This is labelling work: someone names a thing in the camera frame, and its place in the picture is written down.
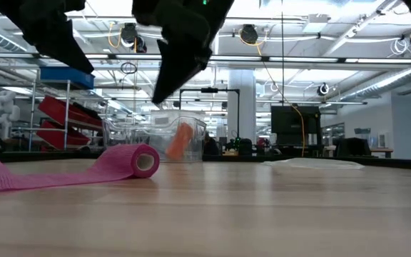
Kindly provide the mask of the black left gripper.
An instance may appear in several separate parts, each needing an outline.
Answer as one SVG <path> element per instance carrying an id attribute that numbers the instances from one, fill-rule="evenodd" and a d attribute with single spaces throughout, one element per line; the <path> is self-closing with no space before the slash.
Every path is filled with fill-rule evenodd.
<path id="1" fill-rule="evenodd" d="M 66 12 L 81 11 L 86 0 L 0 0 L 0 13 L 33 41 L 36 50 L 67 66 L 91 74 L 93 66 L 73 37 Z"/>

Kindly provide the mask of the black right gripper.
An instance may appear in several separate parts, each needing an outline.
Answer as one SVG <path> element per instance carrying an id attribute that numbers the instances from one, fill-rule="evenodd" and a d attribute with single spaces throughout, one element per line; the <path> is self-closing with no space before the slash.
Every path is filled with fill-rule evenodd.
<path id="1" fill-rule="evenodd" d="M 161 28 L 161 65 L 151 101 L 163 103 L 204 70 L 210 45 L 235 0 L 133 0 L 138 24 Z"/>

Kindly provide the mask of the orange elastic bandage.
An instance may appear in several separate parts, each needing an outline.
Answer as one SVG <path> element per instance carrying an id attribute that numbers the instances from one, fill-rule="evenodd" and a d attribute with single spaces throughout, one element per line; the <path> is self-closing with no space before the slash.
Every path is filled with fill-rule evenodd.
<path id="1" fill-rule="evenodd" d="M 192 138 L 192 126 L 185 122 L 181 122 L 177 127 L 173 140 L 166 149 L 166 156 L 170 160 L 181 161 Z"/>

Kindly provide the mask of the clear plastic container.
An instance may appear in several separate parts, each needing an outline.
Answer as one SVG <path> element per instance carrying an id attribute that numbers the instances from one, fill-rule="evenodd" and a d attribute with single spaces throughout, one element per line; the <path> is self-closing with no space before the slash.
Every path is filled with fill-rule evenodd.
<path id="1" fill-rule="evenodd" d="M 148 115 L 148 121 L 145 123 L 142 122 L 140 116 L 124 119 L 108 116 L 103 119 L 103 144 L 105 147 L 119 144 L 141 143 L 151 146 L 149 144 L 149 132 L 151 130 L 150 126 L 151 114 Z"/>

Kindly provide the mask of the pink elastic bandage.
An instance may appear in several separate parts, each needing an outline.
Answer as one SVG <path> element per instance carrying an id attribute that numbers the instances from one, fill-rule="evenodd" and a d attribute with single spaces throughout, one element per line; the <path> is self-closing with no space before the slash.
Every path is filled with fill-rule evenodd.
<path id="1" fill-rule="evenodd" d="M 0 191 L 18 191 L 88 183 L 150 178 L 157 172 L 160 156 L 147 144 L 108 147 L 85 171 L 72 173 L 15 174 L 0 162 Z"/>

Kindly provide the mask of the blue storage bin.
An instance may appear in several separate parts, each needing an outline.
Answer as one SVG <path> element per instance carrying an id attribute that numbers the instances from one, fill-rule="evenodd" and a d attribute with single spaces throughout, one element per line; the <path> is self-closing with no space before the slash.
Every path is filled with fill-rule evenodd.
<path id="1" fill-rule="evenodd" d="M 93 74 L 86 74 L 70 67 L 40 68 L 40 81 L 60 88 L 66 88 L 67 84 L 70 84 L 71 90 L 91 90 L 94 88 L 94 79 Z"/>

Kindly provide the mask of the red storage bin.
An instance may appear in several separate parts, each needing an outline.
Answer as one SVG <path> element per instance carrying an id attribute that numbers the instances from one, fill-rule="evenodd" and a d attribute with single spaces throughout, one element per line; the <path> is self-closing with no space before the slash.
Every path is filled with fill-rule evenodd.
<path id="1" fill-rule="evenodd" d="M 69 126 L 65 130 L 64 126 L 54 121 L 43 121 L 36 135 L 56 150 L 80 148 L 88 145 L 90 138 L 80 133 L 75 128 Z"/>
<path id="2" fill-rule="evenodd" d="M 65 101 L 46 96 L 39 104 L 39 110 L 62 126 L 65 124 L 67 112 L 68 126 L 94 131 L 100 131 L 103 127 L 102 119 L 96 111 L 76 102 L 66 107 Z"/>

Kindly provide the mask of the metal shelf rack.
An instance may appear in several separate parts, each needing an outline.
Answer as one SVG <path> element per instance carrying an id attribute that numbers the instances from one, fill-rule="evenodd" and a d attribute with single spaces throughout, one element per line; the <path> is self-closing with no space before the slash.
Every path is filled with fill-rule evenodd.
<path id="1" fill-rule="evenodd" d="M 126 115 L 131 115 L 133 113 L 126 106 L 118 102 L 117 99 L 111 98 L 110 96 L 105 96 L 104 94 L 99 93 L 95 88 L 91 90 L 71 90 L 70 84 L 67 84 L 66 88 L 60 88 L 52 86 L 50 84 L 42 83 L 40 81 L 40 70 L 38 72 L 36 80 L 32 83 L 32 85 L 26 86 L 26 89 L 30 91 L 30 121 L 28 127 L 20 128 L 19 130 L 27 132 L 29 134 L 28 148 L 30 151 L 33 150 L 35 143 L 39 143 L 41 145 L 40 149 L 42 151 L 60 151 L 49 146 L 45 141 L 43 141 L 36 135 L 36 131 L 40 129 L 43 121 L 54 121 L 53 119 L 49 118 L 44 112 L 39 110 L 39 104 L 46 96 L 51 96 L 55 99 L 65 101 L 66 107 L 69 107 L 69 104 L 72 102 L 81 104 L 88 109 L 96 111 L 101 117 L 102 121 L 105 116 L 109 115 L 110 111 L 121 112 Z M 68 116 L 66 112 L 66 120 L 64 124 L 65 130 L 67 130 L 68 127 Z M 100 131 L 76 127 L 73 128 L 78 130 L 86 137 L 90 138 L 90 142 L 88 145 L 82 146 L 80 148 L 65 149 L 62 151 L 75 151 L 81 148 L 97 148 L 98 150 L 100 150 L 103 148 L 103 127 Z"/>

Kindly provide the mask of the white pillar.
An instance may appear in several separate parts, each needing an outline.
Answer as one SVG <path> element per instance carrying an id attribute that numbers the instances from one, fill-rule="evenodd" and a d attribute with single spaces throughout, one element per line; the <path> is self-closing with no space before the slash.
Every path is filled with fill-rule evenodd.
<path id="1" fill-rule="evenodd" d="M 229 71 L 228 89 L 240 89 L 240 139 L 255 140 L 256 92 L 255 71 L 251 69 L 232 69 Z M 237 95 L 228 93 L 227 125 L 228 139 L 231 131 L 237 130 Z"/>

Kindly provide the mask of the person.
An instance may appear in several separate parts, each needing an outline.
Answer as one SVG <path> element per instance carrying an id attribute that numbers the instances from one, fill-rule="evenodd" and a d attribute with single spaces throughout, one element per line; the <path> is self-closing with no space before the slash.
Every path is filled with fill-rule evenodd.
<path id="1" fill-rule="evenodd" d="M 218 156 L 220 150 L 214 138 L 210 137 L 209 133 L 205 133 L 203 154 L 209 156 Z"/>

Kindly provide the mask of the white robot figure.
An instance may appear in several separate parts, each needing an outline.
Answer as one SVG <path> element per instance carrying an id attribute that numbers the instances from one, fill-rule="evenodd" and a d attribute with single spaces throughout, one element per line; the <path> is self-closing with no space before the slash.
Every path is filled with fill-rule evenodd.
<path id="1" fill-rule="evenodd" d="M 14 91 L 0 91 L 0 127 L 3 140 L 9 139 L 13 121 L 20 118 L 20 108 L 14 103 Z"/>

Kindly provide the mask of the thin black vertical rod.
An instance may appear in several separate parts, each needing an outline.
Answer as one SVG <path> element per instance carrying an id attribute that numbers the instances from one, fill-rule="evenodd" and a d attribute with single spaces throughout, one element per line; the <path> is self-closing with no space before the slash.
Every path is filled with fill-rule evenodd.
<path id="1" fill-rule="evenodd" d="M 281 39 L 282 39 L 282 45 L 281 45 L 281 56 L 283 57 L 283 62 L 282 62 L 282 91 L 280 93 L 280 95 L 282 96 L 281 99 L 281 104 L 282 106 L 285 105 L 285 43 L 284 43 L 284 39 L 285 39 L 285 30 L 284 30 L 284 10 L 285 10 L 285 6 L 284 6 L 284 0 L 280 0 L 280 4 L 281 4 L 281 12 L 280 12 L 280 27 L 281 27 Z"/>

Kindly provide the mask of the long ceiling light bar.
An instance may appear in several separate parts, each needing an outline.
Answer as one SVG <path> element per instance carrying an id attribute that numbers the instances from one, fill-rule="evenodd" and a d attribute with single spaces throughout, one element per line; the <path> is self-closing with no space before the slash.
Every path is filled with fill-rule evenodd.
<path id="1" fill-rule="evenodd" d="M 160 60 L 160 54 L 85 54 L 88 59 Z M 47 59 L 48 56 L 35 53 L 0 53 L 0 59 Z M 282 56 L 233 56 L 212 55 L 211 61 L 264 61 L 288 63 L 349 63 L 349 64 L 411 64 L 411 59 L 371 59 L 332 57 L 282 57 Z"/>

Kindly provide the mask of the black office chair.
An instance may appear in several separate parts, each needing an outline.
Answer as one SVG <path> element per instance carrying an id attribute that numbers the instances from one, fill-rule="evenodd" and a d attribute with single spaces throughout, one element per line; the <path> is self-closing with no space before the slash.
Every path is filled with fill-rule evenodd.
<path id="1" fill-rule="evenodd" d="M 371 156 L 369 144 L 362 138 L 340 138 L 335 146 L 334 157 Z"/>

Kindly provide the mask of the black metal table frame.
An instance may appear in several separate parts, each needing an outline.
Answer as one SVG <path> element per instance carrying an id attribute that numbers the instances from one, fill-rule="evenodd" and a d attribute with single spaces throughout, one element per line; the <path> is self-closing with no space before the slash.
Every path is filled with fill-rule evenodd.
<path id="1" fill-rule="evenodd" d="M 0 153 L 1 162 L 22 162 L 22 161 L 50 161 L 63 159 L 96 159 L 99 153 L 82 152 L 6 152 Z M 289 159 L 289 156 L 204 156 L 203 161 L 210 162 L 251 162 L 262 163 L 265 161 L 282 161 Z M 411 160 L 395 158 L 375 158 L 375 157 L 315 157 L 315 160 L 329 161 L 352 161 L 363 166 L 379 166 L 385 168 L 411 169 Z"/>

